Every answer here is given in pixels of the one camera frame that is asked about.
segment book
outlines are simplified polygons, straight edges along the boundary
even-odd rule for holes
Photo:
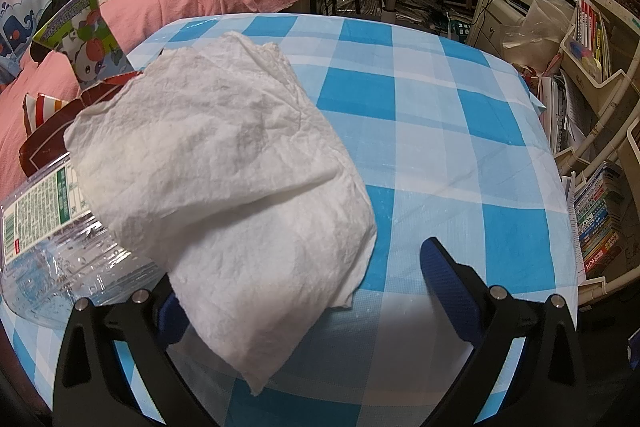
[[[589,41],[589,14],[587,4],[582,1],[582,45],[586,48]]]
[[[585,6],[587,10],[587,49],[592,52],[593,48],[591,47],[591,25],[593,24],[593,15],[591,15],[591,9],[589,5]]]
[[[598,251],[584,264],[584,269],[589,274],[589,277],[597,277],[603,270],[609,266],[620,252],[622,247],[620,246],[622,236],[619,233],[614,233]]]
[[[590,212],[584,216],[582,222],[578,222],[578,233],[583,234],[593,225],[604,220],[604,217],[608,216],[607,205],[604,200],[600,200]]]
[[[609,161],[603,162],[575,197],[576,211],[579,212],[580,206],[586,201],[585,196],[587,196],[590,193],[590,190],[594,189],[594,186],[601,181],[603,175],[609,176],[610,179],[615,180],[620,177],[620,174],[620,167],[615,165],[615,163]]]
[[[596,24],[598,23],[598,16],[593,10],[593,6],[589,8],[591,11],[591,51],[593,55],[596,54]]]
[[[599,62],[600,61],[600,57],[602,56],[601,54],[601,45],[600,45],[600,41],[602,40],[602,28],[600,26],[600,23],[598,22],[598,24],[596,25],[596,60]]]
[[[616,178],[617,177],[614,174],[611,174],[608,171],[604,171],[599,176],[596,183],[592,185],[585,197],[580,199],[580,205],[576,210],[578,213],[578,220],[582,219],[582,216],[590,209],[591,206],[597,203],[597,199],[599,198],[606,198],[614,203],[622,202],[623,196],[615,184]]]
[[[575,40],[582,44],[582,0],[578,0],[575,8]]]
[[[596,220],[590,224],[590,226],[580,234],[580,243],[585,245],[585,248],[589,245],[590,240],[596,237],[600,230],[606,229],[619,229],[620,221],[617,217],[609,214],[606,208],[603,208],[596,217]]]
[[[607,20],[596,6],[592,4],[591,7],[593,12],[596,14],[598,23],[600,24],[600,58],[596,58],[596,60],[599,61],[602,68],[602,79],[604,81],[611,76],[609,36],[607,35],[607,27],[605,24]]]
[[[600,250],[603,245],[610,239],[613,233],[617,233],[619,236],[621,235],[620,229],[617,228],[609,228],[604,226],[597,235],[593,237],[593,240],[588,243],[587,246],[581,247],[585,250],[582,252],[582,258],[588,261],[598,250]]]

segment stack of books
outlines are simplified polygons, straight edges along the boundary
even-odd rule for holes
[[[575,214],[587,277],[597,277],[622,251],[618,178],[620,168],[604,162],[576,194]]]
[[[602,13],[590,0],[578,0],[575,40],[587,48],[600,64],[602,79],[611,76],[609,37]]]

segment crumpled paper towel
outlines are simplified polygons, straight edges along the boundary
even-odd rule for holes
[[[166,50],[82,111],[65,144],[92,212],[167,269],[199,336],[254,394],[325,308],[351,304],[371,203],[276,44],[227,33]]]

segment book spine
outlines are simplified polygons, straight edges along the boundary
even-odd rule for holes
[[[600,49],[600,41],[602,40],[602,28],[600,27],[600,23],[598,22],[596,26],[596,60],[600,61],[601,49]]]
[[[580,206],[580,210],[578,211],[576,209],[576,212],[578,212],[578,223],[583,223],[589,214],[593,212],[593,209],[599,206],[602,201],[600,196],[604,194],[604,184],[594,185],[592,193],[593,194],[588,196],[588,199],[581,201],[583,204]]]
[[[575,12],[575,40],[582,44],[582,0],[578,0],[578,7]]]
[[[593,223],[596,222],[603,208],[606,208],[604,201],[598,202],[589,212],[584,216],[582,222],[578,225],[578,233],[585,232]]]
[[[582,232],[580,232],[580,241],[588,241],[589,238],[598,232],[600,226],[604,223],[604,220],[609,217],[607,207],[603,206],[598,210],[598,213],[593,216],[593,220],[588,224]]]
[[[604,269],[616,254],[620,253],[620,247],[615,248],[619,238],[620,234],[618,232],[614,232],[607,242],[591,257],[591,259],[584,263],[585,271],[590,273],[590,275],[593,275],[596,267],[599,270]]]
[[[605,168],[604,164],[598,167],[598,170],[594,172],[593,176],[591,176],[587,184],[580,191],[580,194],[578,194],[575,197],[574,204],[576,205],[576,208],[582,203],[582,200],[584,199],[588,191],[591,189],[591,187],[593,187],[593,185],[596,184],[598,179],[600,179],[600,175],[602,174],[602,171],[604,170],[604,168]]]
[[[587,38],[589,37],[589,15],[587,13],[587,5],[582,3],[582,45],[587,47]]]
[[[614,230],[620,230],[620,225],[615,222],[615,220],[611,219],[610,216],[607,216],[606,219],[600,223],[590,235],[584,238],[584,242],[581,243],[580,249],[584,248],[583,254],[589,254],[591,251],[596,250],[597,245],[602,241],[603,237],[606,237],[607,234],[613,232]]]
[[[594,206],[594,204],[596,204],[602,197],[606,197],[614,203],[620,203],[624,199],[618,190],[616,179],[609,176],[606,171],[603,172],[602,178],[589,189],[588,193],[585,194],[583,198],[580,199],[580,203],[575,205],[575,212],[578,216],[578,221],[580,221],[580,218],[587,213],[587,210]]]
[[[618,217],[617,212],[620,211],[620,200],[618,199],[618,195],[612,190],[605,190],[604,195],[601,194],[601,197],[594,198],[593,201],[580,210],[580,214],[577,218],[578,222],[583,223],[591,213],[596,212],[601,205],[601,201],[606,201],[609,214],[614,217]]]
[[[593,53],[593,55],[596,54],[596,21],[597,21],[597,16],[596,16],[596,12],[593,11],[593,7],[590,7],[589,10],[591,11],[591,51]]]
[[[593,15],[591,15],[591,7],[587,4],[587,49],[592,52],[591,47],[591,25],[593,25]]]
[[[609,240],[609,238],[611,237],[611,235],[613,235],[616,232],[616,230],[602,230],[601,233],[599,233],[597,235],[597,237],[595,237],[593,239],[593,242],[591,242],[587,247],[580,247],[582,249],[582,260],[586,263],[588,260],[590,260],[596,253],[598,253],[598,250],[600,248],[602,248],[602,246]]]

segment table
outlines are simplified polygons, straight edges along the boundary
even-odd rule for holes
[[[419,247],[431,235],[488,285],[538,301],[562,294],[575,320],[564,192],[510,65],[400,26],[291,14],[181,20],[129,60],[144,68],[164,48],[202,48],[230,30],[277,42],[287,55],[367,185],[378,240],[353,308],[325,312],[259,396],[193,331],[170,348],[221,426],[420,425],[470,352],[420,273]],[[0,319],[51,406],[62,332],[32,325],[4,303]],[[514,341],[481,417],[497,410],[522,346]],[[126,346],[118,351],[142,409],[158,417]]]

